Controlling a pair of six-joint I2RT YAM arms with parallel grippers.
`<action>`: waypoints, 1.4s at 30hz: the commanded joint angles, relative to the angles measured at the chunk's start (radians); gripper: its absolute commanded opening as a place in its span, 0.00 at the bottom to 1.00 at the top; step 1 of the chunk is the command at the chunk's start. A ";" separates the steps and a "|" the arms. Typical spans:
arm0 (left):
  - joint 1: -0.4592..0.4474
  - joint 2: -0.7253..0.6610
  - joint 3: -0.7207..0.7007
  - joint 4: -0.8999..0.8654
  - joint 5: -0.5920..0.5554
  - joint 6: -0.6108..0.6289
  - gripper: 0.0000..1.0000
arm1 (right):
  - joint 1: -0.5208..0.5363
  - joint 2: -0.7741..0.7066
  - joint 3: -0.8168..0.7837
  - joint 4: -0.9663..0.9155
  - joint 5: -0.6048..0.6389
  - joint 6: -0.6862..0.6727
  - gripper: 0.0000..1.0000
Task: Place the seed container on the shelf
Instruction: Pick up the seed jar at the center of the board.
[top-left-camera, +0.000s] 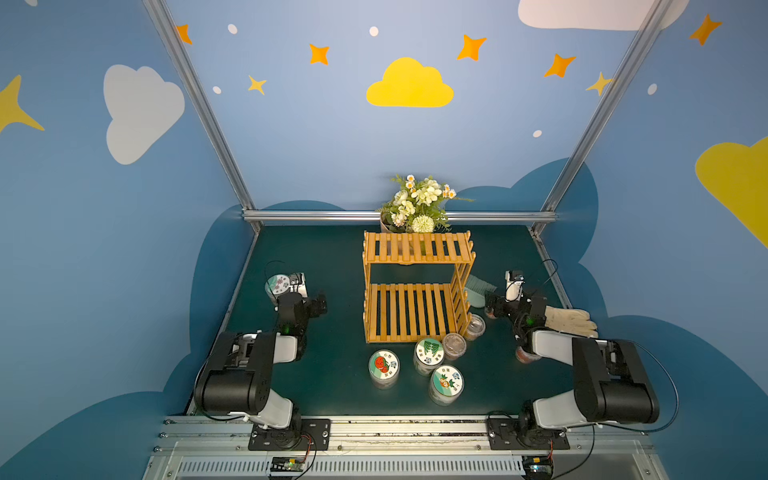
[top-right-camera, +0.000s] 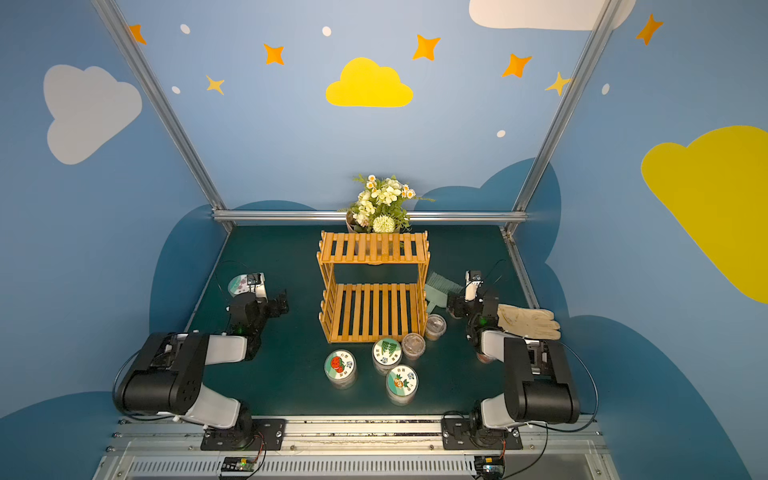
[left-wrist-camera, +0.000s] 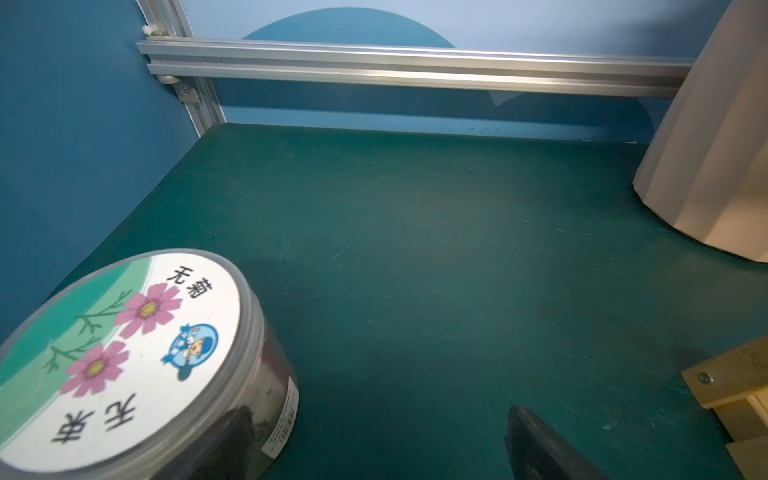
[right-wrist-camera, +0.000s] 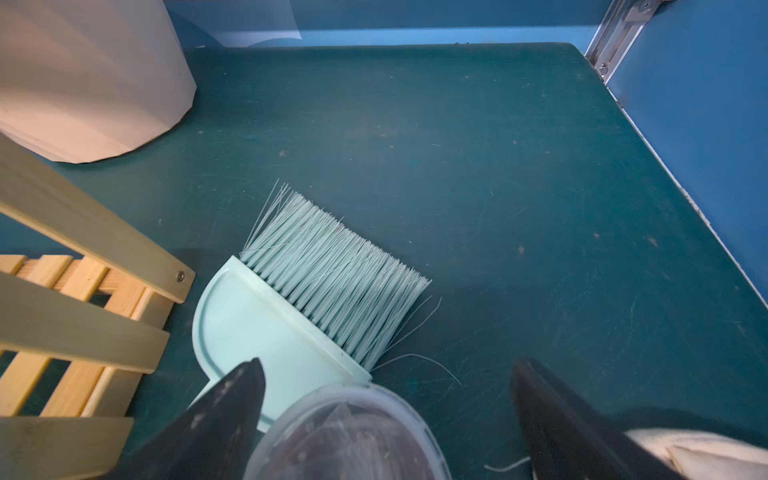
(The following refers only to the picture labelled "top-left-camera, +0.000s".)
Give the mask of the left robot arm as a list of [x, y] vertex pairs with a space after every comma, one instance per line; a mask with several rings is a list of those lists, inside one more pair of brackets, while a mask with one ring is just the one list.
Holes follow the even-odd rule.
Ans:
[[251, 423], [258, 447], [313, 449], [312, 429], [304, 426], [299, 407], [272, 388], [272, 379], [276, 364], [304, 356], [309, 321], [327, 313], [327, 299], [324, 293], [313, 299], [284, 293], [277, 297], [276, 311], [271, 330], [218, 335], [195, 380], [194, 404], [211, 420]]

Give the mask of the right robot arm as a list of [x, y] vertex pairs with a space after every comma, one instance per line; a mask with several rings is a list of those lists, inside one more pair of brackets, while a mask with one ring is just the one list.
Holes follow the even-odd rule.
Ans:
[[635, 344], [601, 339], [587, 311], [552, 307], [540, 296], [490, 293], [485, 301], [488, 316], [511, 321], [519, 362], [550, 359], [572, 368], [571, 390], [523, 404], [513, 427], [522, 445], [548, 446], [573, 427], [625, 430], [658, 420], [658, 398]]

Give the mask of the clear seed cup orange base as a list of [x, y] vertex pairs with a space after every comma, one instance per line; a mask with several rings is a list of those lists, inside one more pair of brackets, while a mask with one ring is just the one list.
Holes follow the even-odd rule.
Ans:
[[482, 336], [486, 331], [486, 322], [484, 318], [477, 314], [471, 314], [467, 329], [463, 334], [468, 341], [474, 341]]

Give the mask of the clear seed cup red base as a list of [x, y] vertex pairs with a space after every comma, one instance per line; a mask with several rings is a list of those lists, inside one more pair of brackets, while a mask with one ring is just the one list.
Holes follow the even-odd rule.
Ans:
[[516, 348], [515, 357], [522, 364], [531, 364], [541, 359], [540, 355], [522, 346]]

